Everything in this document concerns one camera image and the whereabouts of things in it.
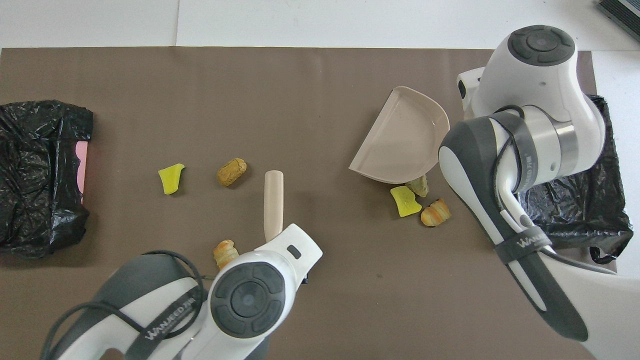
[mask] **trash bag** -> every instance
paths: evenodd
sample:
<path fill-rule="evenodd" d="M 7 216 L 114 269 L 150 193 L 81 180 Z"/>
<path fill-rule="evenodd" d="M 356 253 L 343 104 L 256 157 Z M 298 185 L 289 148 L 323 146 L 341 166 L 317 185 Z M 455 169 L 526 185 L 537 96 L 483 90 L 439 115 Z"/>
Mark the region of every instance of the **trash bag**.
<path fill-rule="evenodd" d="M 80 242 L 78 142 L 90 140 L 93 113 L 59 101 L 0 106 L 0 252 L 42 258 Z"/>
<path fill-rule="evenodd" d="M 625 193 L 609 109 L 604 98 L 589 96 L 605 120 L 604 149 L 595 165 L 572 176 L 520 193 L 520 204 L 547 233 L 555 249 L 586 248 L 595 263 L 616 259 L 633 236 L 625 213 Z"/>

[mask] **scoop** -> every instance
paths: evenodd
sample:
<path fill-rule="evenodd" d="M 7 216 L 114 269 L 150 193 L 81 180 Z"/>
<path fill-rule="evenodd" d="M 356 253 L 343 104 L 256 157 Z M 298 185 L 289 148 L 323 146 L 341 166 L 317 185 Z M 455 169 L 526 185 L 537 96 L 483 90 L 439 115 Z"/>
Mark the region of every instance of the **scoop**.
<path fill-rule="evenodd" d="M 388 184 L 403 184 L 438 163 L 449 118 L 432 98 L 406 86 L 391 91 L 349 169 Z"/>

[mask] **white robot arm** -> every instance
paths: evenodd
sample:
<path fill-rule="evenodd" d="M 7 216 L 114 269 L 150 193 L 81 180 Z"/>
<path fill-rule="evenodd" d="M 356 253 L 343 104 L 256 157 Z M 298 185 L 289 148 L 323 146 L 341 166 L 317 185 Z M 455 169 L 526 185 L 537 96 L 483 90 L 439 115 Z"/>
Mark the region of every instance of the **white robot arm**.
<path fill-rule="evenodd" d="M 604 122 L 580 91 L 576 63 L 560 29 L 510 34 L 486 68 L 460 74 L 465 117 L 474 119 L 447 134 L 440 168 L 551 327 L 599 359 L 632 359 L 640 354 L 640 279 L 557 255 L 514 196 L 587 170 L 602 151 Z"/>

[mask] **brown tablecloth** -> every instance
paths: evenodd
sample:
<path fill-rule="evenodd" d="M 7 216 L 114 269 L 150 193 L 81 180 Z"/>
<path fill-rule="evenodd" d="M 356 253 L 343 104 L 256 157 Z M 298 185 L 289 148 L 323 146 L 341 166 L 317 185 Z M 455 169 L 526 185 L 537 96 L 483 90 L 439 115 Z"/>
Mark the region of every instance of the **brown tablecloth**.
<path fill-rule="evenodd" d="M 324 251 L 272 335 L 268 359 L 590 359 L 535 312 L 438 166 L 431 192 L 453 217 L 399 218 L 389 184 L 348 166 L 391 89 L 462 118 L 458 73 L 490 50 L 305 48 L 3 49 L 0 103 L 57 99 L 95 113 L 88 231 L 36 261 L 0 256 L 0 359 L 34 359 L 66 309 L 120 265 L 170 249 L 214 275 L 211 250 L 264 243 L 264 173 L 285 174 L 285 224 Z M 591 54 L 583 91 L 595 94 Z M 231 188 L 215 173 L 249 171 Z M 157 171 L 183 163 L 180 190 Z"/>

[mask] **white table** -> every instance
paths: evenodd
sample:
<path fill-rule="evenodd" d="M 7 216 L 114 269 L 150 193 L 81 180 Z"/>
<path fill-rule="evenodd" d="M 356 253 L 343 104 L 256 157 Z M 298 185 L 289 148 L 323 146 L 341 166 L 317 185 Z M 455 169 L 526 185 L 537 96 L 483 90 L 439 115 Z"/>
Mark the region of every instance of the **white table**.
<path fill-rule="evenodd" d="M 3 0 L 3 47 L 293 46 L 492 49 L 515 29 L 546 24 L 593 52 L 614 122 L 627 213 L 640 223 L 633 127 L 640 43 L 592 0 Z M 640 276 L 640 241 L 618 260 Z"/>

